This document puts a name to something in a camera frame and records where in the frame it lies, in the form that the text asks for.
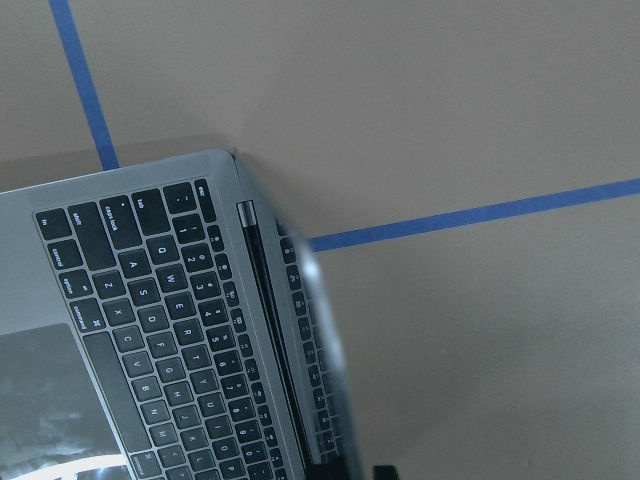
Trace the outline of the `grey laptop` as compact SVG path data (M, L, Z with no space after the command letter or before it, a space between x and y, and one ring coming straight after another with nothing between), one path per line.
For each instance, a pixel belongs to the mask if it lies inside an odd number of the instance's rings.
M319 267L210 150L1 196L5 479L360 479Z

